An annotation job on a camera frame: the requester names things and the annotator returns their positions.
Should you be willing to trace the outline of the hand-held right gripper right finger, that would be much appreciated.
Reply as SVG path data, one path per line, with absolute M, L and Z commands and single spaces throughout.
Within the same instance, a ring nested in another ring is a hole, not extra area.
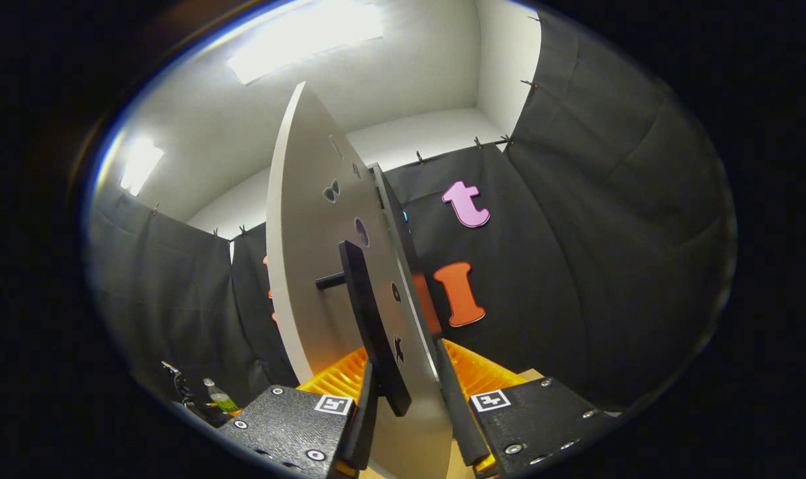
M 527 379 L 447 339 L 436 366 L 453 434 L 478 478 L 532 478 L 619 425 L 552 377 Z

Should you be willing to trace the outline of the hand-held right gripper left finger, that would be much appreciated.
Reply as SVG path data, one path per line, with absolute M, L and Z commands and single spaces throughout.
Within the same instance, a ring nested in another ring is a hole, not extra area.
M 238 457 L 288 478 L 357 478 L 376 416 L 377 379 L 360 348 L 299 387 L 268 387 L 216 432 Z

